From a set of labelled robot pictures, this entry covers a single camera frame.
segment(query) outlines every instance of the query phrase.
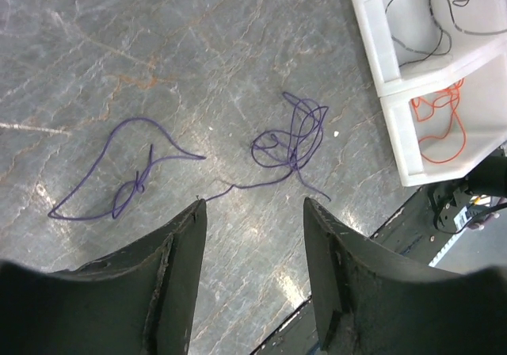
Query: orange string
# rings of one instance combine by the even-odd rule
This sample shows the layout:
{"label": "orange string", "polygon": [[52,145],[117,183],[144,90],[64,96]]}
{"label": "orange string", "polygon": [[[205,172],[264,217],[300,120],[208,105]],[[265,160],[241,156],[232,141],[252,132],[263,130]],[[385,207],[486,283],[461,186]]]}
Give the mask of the orange string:
{"label": "orange string", "polygon": [[[455,159],[456,157],[458,157],[459,155],[461,155],[461,153],[463,153],[463,150],[465,149],[465,146],[467,145],[467,132],[465,131],[465,127],[463,126],[463,123],[461,122],[461,119],[459,118],[459,115],[457,112],[459,102],[461,101],[460,89],[461,89],[461,86],[463,85],[464,82],[465,82],[465,79],[461,79],[459,82],[453,84],[452,86],[449,86],[448,88],[446,88],[444,90],[437,91],[436,92],[437,97],[431,102],[427,101],[424,97],[416,97],[410,101],[410,104],[412,105],[412,108],[414,109],[414,113],[415,113],[416,120],[418,123],[423,123],[423,122],[431,119],[437,109],[441,109],[441,108],[444,108],[444,107],[450,105],[451,110],[452,110],[451,120],[449,121],[449,126],[447,128],[447,131],[442,136],[423,137],[422,139],[419,140],[419,144],[421,144],[423,141],[426,141],[427,139],[445,139],[447,136],[449,136],[449,133],[451,133],[454,120],[456,120],[459,127],[461,128],[461,132],[463,133],[463,145],[461,146],[459,151],[455,155],[453,155],[451,158],[447,158],[443,161],[436,161],[436,160],[426,157],[421,152],[422,158],[424,158],[428,162],[436,163],[436,164],[450,162],[453,159]],[[444,104],[442,104],[442,105],[437,104],[438,101],[445,100],[445,99],[447,99],[447,101]],[[419,107],[421,106],[421,104],[425,104],[431,108],[431,113],[426,117],[421,117],[419,115],[418,110],[419,110]]]}

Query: black cylinder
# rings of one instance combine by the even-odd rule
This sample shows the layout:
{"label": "black cylinder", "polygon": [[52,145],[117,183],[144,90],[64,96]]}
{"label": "black cylinder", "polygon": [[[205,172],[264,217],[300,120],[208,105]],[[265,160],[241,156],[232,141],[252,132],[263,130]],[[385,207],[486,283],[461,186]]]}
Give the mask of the black cylinder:
{"label": "black cylinder", "polygon": [[507,158],[487,157],[467,178],[468,189],[473,194],[507,197]]}

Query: gray table surface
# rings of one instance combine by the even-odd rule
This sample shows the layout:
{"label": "gray table surface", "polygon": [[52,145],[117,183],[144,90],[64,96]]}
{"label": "gray table surface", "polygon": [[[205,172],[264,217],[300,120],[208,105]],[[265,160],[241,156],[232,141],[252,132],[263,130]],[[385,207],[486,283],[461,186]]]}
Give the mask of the gray table surface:
{"label": "gray table surface", "polygon": [[[310,294],[306,195],[370,235],[412,192],[398,179],[350,0],[0,0],[0,63],[0,255],[44,271],[117,250],[225,181],[274,179],[249,145],[290,123],[282,90],[330,107],[303,176],[332,202],[292,177],[209,203],[191,354],[248,353]],[[208,159],[158,166],[120,219],[49,219],[130,116],[155,118]],[[61,212],[110,206],[149,143],[156,157],[175,153],[151,126],[125,128]]]}

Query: purple rope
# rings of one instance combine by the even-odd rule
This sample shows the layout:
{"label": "purple rope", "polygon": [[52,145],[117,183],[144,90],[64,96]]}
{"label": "purple rope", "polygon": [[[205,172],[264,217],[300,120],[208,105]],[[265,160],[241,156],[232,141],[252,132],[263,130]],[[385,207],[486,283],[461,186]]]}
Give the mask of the purple rope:
{"label": "purple rope", "polygon": [[[266,169],[274,169],[277,167],[287,167],[288,172],[281,178],[274,181],[257,183],[255,185],[236,185],[232,184],[223,193],[216,194],[213,197],[206,199],[207,202],[214,200],[228,194],[232,189],[255,189],[262,186],[271,186],[288,179],[291,175],[296,173],[301,183],[314,191],[329,198],[325,193],[316,189],[314,186],[304,181],[301,175],[301,170],[309,163],[317,149],[322,143],[324,137],[324,118],[326,117],[329,107],[320,106],[317,101],[312,99],[299,99],[298,97],[290,94],[289,92],[283,92],[285,100],[287,100],[293,107],[292,121],[289,131],[283,131],[280,129],[272,129],[261,133],[253,142],[250,147],[250,153],[252,154],[253,160],[261,167]],[[298,115],[303,115],[299,126],[297,125]],[[276,155],[274,151],[276,149],[283,149],[286,155]],[[263,162],[258,158],[257,153],[266,155],[271,162]]]}
{"label": "purple rope", "polygon": [[[148,164],[147,167],[143,170],[142,173],[140,173],[138,170],[135,172],[135,179],[131,181],[127,181],[120,188],[118,191],[116,191],[116,194],[112,200],[112,208],[108,210],[107,212],[102,212],[99,215],[95,216],[63,216],[60,215],[57,210],[62,207],[69,199],[72,198],[74,194],[85,184],[85,182],[90,178],[92,173],[97,168],[99,162],[104,158],[105,152],[108,150],[109,144],[112,141],[112,138],[116,135],[116,133],[123,128],[125,125],[133,122],[133,121],[145,121],[147,123],[153,124],[155,127],[158,128],[160,132],[163,133],[163,135],[169,140],[169,142],[180,151],[180,155],[168,155],[166,157],[161,157],[158,159],[153,160],[153,152],[154,152],[154,145],[150,145],[150,153],[148,155]],[[125,210],[125,208],[128,206],[128,204],[132,201],[134,198],[134,195],[137,193],[144,193],[146,190],[145,182],[148,179],[148,176],[150,175],[151,169],[153,169],[153,166],[159,164],[160,162],[169,160],[169,159],[191,159],[191,160],[202,160],[206,159],[203,155],[194,155],[182,147],[180,147],[170,136],[167,130],[164,129],[163,126],[161,126],[156,121],[149,119],[147,117],[132,117],[130,119],[126,119],[122,121],[116,128],[114,128],[109,135],[108,140],[106,141],[104,145],[104,149],[102,149],[101,154],[98,156],[98,158],[93,163],[90,170],[88,170],[88,173],[85,175],[85,177],[78,183],[78,185],[66,196],[62,199],[61,202],[59,202],[49,213],[48,216],[52,219],[60,219],[60,220],[71,220],[71,221],[87,221],[87,220],[95,220],[104,218],[107,215],[111,215],[113,219],[118,218],[120,214]],[[123,195],[128,189],[130,188],[130,192],[128,193],[128,197],[124,202],[120,202],[120,196]]]}

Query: scratched surface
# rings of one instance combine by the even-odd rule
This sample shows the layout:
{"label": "scratched surface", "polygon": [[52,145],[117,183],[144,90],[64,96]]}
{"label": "scratched surface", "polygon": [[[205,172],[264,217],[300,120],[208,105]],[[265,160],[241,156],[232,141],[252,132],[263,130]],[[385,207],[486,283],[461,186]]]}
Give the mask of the scratched surface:
{"label": "scratched surface", "polygon": [[[248,148],[289,124],[282,90],[330,107],[303,176],[333,198],[314,196],[335,216],[370,235],[410,195],[349,0],[0,0],[0,69],[0,255],[44,271],[116,250],[225,181],[280,175]],[[160,165],[118,220],[46,217],[130,116],[155,118],[208,160]],[[174,153],[152,127],[125,128],[61,212],[110,206],[149,143],[157,157]],[[309,295],[307,194],[293,177],[208,205],[191,354],[247,353]]]}

